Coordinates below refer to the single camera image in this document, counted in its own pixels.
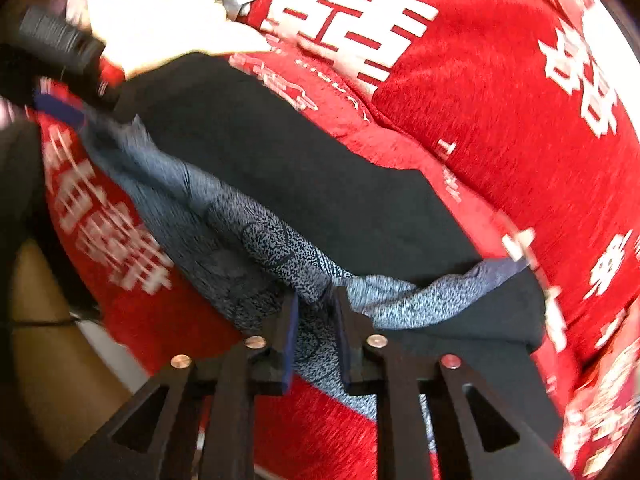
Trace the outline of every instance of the white sheet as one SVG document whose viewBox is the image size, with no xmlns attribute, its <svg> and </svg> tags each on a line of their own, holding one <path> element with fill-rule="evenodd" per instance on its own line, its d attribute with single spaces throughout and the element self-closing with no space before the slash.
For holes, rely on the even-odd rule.
<svg viewBox="0 0 640 480">
<path fill-rule="evenodd" d="M 640 139 L 640 62 L 600 0 L 587 9 L 582 28 L 591 53 L 625 105 Z"/>
<path fill-rule="evenodd" d="M 253 28 L 229 21 L 216 0 L 87 0 L 94 35 L 105 57 L 127 77 L 188 52 L 219 55 L 266 52 Z"/>
</svg>

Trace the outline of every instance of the speckled gray cloth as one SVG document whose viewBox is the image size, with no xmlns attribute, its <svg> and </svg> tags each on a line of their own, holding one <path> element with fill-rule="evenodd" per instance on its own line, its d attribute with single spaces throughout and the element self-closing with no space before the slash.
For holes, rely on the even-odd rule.
<svg viewBox="0 0 640 480">
<path fill-rule="evenodd" d="M 353 276 L 250 197 L 160 152 L 140 120 L 119 126 L 88 111 L 79 135 L 169 257 L 240 330 L 257 330 L 294 288 L 303 301 L 297 373 L 370 418 L 375 398 L 348 397 L 340 384 L 327 308 L 334 286 L 345 286 L 352 308 L 377 328 L 418 328 L 455 316 L 527 265 L 524 258 L 485 260 L 426 288 L 385 276 Z"/>
</svg>

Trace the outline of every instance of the copper rivet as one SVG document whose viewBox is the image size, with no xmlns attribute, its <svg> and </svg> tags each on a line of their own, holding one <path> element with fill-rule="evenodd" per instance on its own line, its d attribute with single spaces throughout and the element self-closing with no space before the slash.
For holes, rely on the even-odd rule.
<svg viewBox="0 0 640 480">
<path fill-rule="evenodd" d="M 373 334 L 367 337 L 367 344 L 373 346 L 373 348 L 384 348 L 387 343 L 386 337 L 380 334 Z"/>
<path fill-rule="evenodd" d="M 460 360 L 460 358 L 457 355 L 453 354 L 443 355 L 440 359 L 440 362 L 442 363 L 442 366 L 448 368 L 449 370 L 457 370 L 458 368 L 460 368 L 460 366 L 462 366 L 462 361 Z"/>
<path fill-rule="evenodd" d="M 179 354 L 171 358 L 171 366 L 182 369 L 191 366 L 191 358 L 185 354 Z"/>
<path fill-rule="evenodd" d="M 259 350 L 267 346 L 267 340 L 261 335 L 252 335 L 244 340 L 244 345 L 251 350 Z"/>
</svg>

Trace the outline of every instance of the red fabric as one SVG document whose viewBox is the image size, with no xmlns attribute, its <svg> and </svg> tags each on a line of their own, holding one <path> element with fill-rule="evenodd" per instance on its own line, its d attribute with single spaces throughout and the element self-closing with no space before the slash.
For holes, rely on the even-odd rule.
<svg viewBox="0 0 640 480">
<path fill-rule="evenodd" d="M 605 354 L 580 380 L 567 406 L 560 459 L 576 479 L 600 472 L 638 412 L 640 300 L 633 303 Z"/>
<path fill-rule="evenodd" d="M 365 120 L 369 111 L 331 69 L 302 57 L 288 44 L 256 56 L 261 56 L 260 63 L 253 62 L 252 57 L 248 60 L 235 57 L 231 62 L 263 80 L 266 72 L 256 73 L 255 68 L 272 69 L 269 77 L 280 85 L 280 91 L 286 93 L 290 102 L 299 104 L 300 96 L 313 99 L 317 109 L 307 107 L 301 112 L 354 152 L 384 166 L 421 170 L 479 251 L 484 256 L 505 255 L 500 236 L 512 228 L 504 216 L 493 212 L 462 185 L 455 184 L 452 174 L 445 180 L 442 173 L 445 167 L 414 140 Z M 117 82 L 118 74 L 112 68 L 104 66 L 103 73 L 110 74 L 110 82 Z M 52 92 L 69 102 L 77 102 L 61 86 L 54 84 Z M 237 342 L 238 332 L 196 293 L 170 262 L 162 260 L 159 248 L 152 260 L 166 269 L 164 282 L 156 283 L 151 291 L 145 290 L 144 282 L 130 286 L 127 276 L 142 252 L 141 240 L 150 243 L 132 203 L 120 188 L 91 165 L 72 130 L 44 114 L 39 114 L 37 119 L 43 131 L 50 186 L 47 198 L 54 225 L 65 251 L 102 307 L 105 326 L 111 335 L 125 344 L 151 373 L 175 354 L 203 357 L 225 351 Z M 77 176 L 79 171 L 85 178 L 73 181 L 78 186 L 72 193 L 65 192 L 71 182 L 69 177 Z M 82 208 L 72 222 L 65 223 L 69 214 L 65 203 L 74 206 L 87 197 L 89 205 Z M 124 212 L 127 222 L 123 224 L 122 216 L 113 216 L 114 206 Z M 100 214 L 108 218 L 113 232 L 100 222 Z M 95 243 L 96 226 L 101 228 L 98 243 Z M 124 248 L 124 253 L 118 253 L 118 248 Z M 120 254 L 120 258 L 113 258 L 114 254 Z M 543 377 L 558 373 L 554 351 L 546 354 L 539 351 L 536 356 Z M 295 378 L 287 397 L 258 400 L 256 461 L 284 478 L 370 479 L 376 468 L 375 449 L 376 431 L 371 421 L 299 378 Z"/>
<path fill-rule="evenodd" d="M 68 223 L 66 231 L 61 227 L 66 216 L 62 200 L 66 195 L 65 181 L 76 174 L 74 165 L 85 170 L 90 163 L 75 132 L 43 114 L 37 119 L 42 126 L 45 157 L 57 132 L 68 135 L 63 138 L 70 156 L 49 157 L 46 162 L 52 184 L 47 201 L 60 241 L 100 304 L 105 326 L 113 338 L 126 345 L 149 373 L 158 371 L 176 354 L 195 358 L 216 355 L 239 341 L 240 335 L 231 323 L 171 265 L 166 266 L 168 286 L 161 286 L 152 294 L 143 290 L 143 283 L 125 290 L 124 278 L 140 255 L 136 241 L 144 227 L 124 192 L 95 166 L 90 166 L 93 174 L 73 194 L 78 201 L 90 197 L 90 208 L 71 230 Z M 64 153 L 62 144 L 56 143 L 59 153 Z M 102 225 L 106 246 L 95 244 L 94 250 L 89 251 L 82 229 L 90 230 L 92 216 L 106 214 L 110 205 L 126 207 L 136 232 L 128 229 L 127 234 L 109 234 Z M 118 223 L 111 221 L 110 225 L 117 228 Z M 109 252 L 117 253 L 118 245 L 130 253 L 120 263 L 107 256 Z M 277 475 L 301 480 L 374 477 L 375 425 L 300 378 L 294 378 L 292 389 L 284 398 L 258 398 L 255 416 L 255 460 Z"/>
<path fill-rule="evenodd" d="M 382 128 L 370 119 L 364 103 L 350 91 L 326 63 L 304 56 L 292 44 L 268 37 L 272 52 L 234 54 L 231 65 L 261 79 L 309 120 L 318 124 L 353 153 L 368 161 L 397 170 L 420 170 L 456 218 L 460 227 L 484 258 L 506 256 L 502 237 L 517 229 L 502 213 L 495 212 L 468 190 L 448 168 L 410 137 Z M 527 255 L 541 286 L 546 275 L 532 253 Z M 533 354 L 548 393 L 560 413 L 578 378 L 578 365 L 571 349 L 556 354 L 548 338 Z"/>
<path fill-rule="evenodd" d="M 539 41 L 554 50 L 558 34 L 581 42 L 548 2 L 257 0 L 247 22 L 334 60 L 380 124 L 417 139 L 495 210 L 533 227 L 532 248 L 562 289 L 570 345 L 582 362 L 596 354 L 640 285 L 640 145 L 620 101 L 616 133 L 606 124 L 596 135 L 580 116 L 589 85 L 606 91 L 586 50 L 571 95 L 545 75 Z M 597 281 L 592 270 L 617 235 L 622 266 L 610 283 Z"/>
<path fill-rule="evenodd" d="M 100 79 L 113 86 L 124 82 L 125 76 L 121 68 L 112 65 L 106 58 L 100 58 Z"/>
</svg>

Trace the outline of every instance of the triangular cutout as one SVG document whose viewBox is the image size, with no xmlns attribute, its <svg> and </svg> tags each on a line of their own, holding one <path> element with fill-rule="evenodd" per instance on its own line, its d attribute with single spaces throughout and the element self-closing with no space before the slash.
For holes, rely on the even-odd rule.
<svg viewBox="0 0 640 480">
<path fill-rule="evenodd" d="M 500 413 L 486 400 L 472 384 L 464 386 L 466 400 L 471 408 L 482 441 L 482 448 L 487 453 L 500 451 L 520 441 L 518 433 L 502 418 Z"/>
<path fill-rule="evenodd" d="M 168 393 L 167 386 L 160 386 L 154 391 L 113 434 L 113 441 L 138 453 L 146 453 L 151 445 Z"/>
</svg>

